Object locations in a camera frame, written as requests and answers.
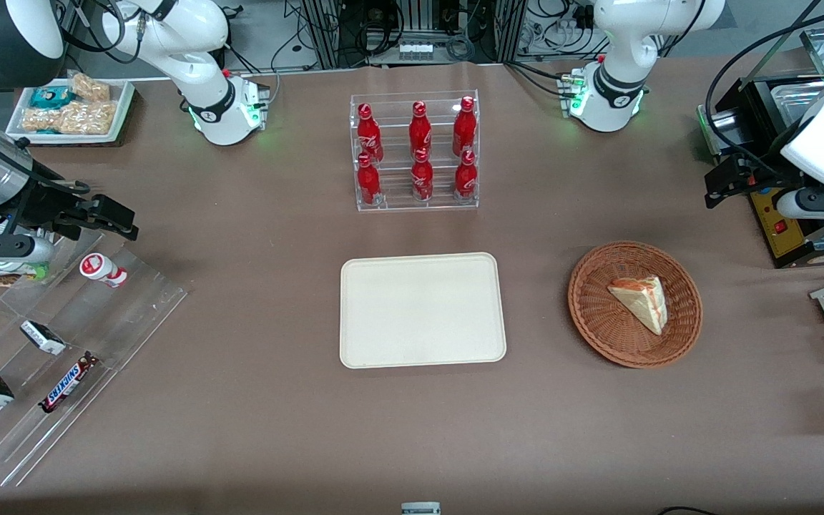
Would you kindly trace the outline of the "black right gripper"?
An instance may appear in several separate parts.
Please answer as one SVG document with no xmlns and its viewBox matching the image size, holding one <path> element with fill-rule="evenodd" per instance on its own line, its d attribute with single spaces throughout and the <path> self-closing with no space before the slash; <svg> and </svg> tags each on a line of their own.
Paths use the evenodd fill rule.
<svg viewBox="0 0 824 515">
<path fill-rule="evenodd" d="M 42 227 L 73 241 L 79 240 L 82 229 L 114 232 L 128 241 L 137 240 L 137 226 L 117 225 L 134 224 L 133 210 L 106 195 L 92 196 L 91 203 L 88 211 L 89 201 L 85 197 L 29 180 L 4 205 L 4 212 L 10 216 L 4 234 L 13 235 L 17 226 L 23 226 L 31 230 Z"/>
</svg>

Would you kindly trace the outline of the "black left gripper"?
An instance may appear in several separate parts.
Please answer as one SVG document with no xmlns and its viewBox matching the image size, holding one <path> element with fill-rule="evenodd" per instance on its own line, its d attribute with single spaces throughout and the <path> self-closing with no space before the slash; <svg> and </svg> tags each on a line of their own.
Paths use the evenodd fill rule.
<svg viewBox="0 0 824 515">
<path fill-rule="evenodd" d="M 729 155 L 715 167 L 715 174 L 705 175 L 705 206 L 714 209 L 723 200 L 751 195 L 762 190 L 796 190 L 805 183 L 803 173 L 786 159 L 756 163 L 746 155 Z"/>
</svg>

